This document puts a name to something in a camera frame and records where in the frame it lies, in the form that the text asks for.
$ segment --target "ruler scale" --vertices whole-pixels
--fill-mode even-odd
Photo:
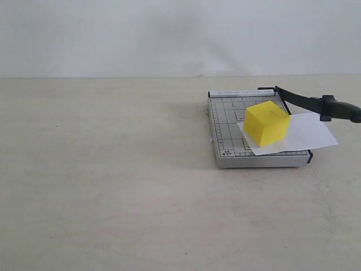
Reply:
[[[273,89],[208,92],[209,118],[219,168],[302,167],[310,162],[312,153],[309,150],[261,156],[252,153],[237,123],[244,121],[247,107],[267,100],[289,113],[287,105]]]

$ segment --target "yellow cube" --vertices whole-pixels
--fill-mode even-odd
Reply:
[[[290,116],[274,102],[267,101],[246,108],[244,132],[263,147],[284,139]]]

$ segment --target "white wall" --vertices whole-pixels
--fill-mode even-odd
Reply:
[[[0,77],[361,73],[360,0],[1,0]]]

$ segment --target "table surface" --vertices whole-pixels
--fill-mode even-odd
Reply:
[[[207,91],[275,85],[361,106],[352,75],[0,80],[0,270],[359,270],[361,125],[216,167]]]

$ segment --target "sheet of paper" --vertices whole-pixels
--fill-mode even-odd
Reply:
[[[243,131],[243,124],[238,123],[238,126],[255,155],[312,150],[338,144],[325,123],[320,121],[320,116],[313,112],[292,115],[285,138],[264,147],[258,147]]]

